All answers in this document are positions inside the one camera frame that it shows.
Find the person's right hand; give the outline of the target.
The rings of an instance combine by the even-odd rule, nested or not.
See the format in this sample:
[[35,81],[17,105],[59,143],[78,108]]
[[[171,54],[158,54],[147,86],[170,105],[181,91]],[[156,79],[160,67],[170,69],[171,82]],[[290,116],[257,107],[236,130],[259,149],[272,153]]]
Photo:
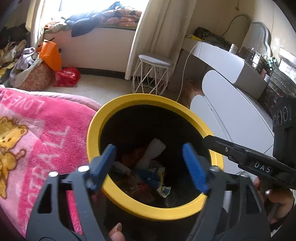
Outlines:
[[[259,190],[260,179],[256,177],[253,184]],[[294,206],[293,192],[288,188],[268,189],[264,195],[260,192],[260,190],[258,193],[263,202],[265,202],[265,200],[269,200],[272,203],[278,204],[275,214],[269,219],[270,225],[286,217]]]

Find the person's left hand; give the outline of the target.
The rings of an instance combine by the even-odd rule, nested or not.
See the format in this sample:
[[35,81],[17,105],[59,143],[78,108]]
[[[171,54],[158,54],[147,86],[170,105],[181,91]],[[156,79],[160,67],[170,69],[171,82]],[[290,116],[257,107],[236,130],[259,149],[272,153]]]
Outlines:
[[109,238],[112,241],[125,241],[125,236],[123,235],[122,224],[118,223],[114,228],[109,232]]

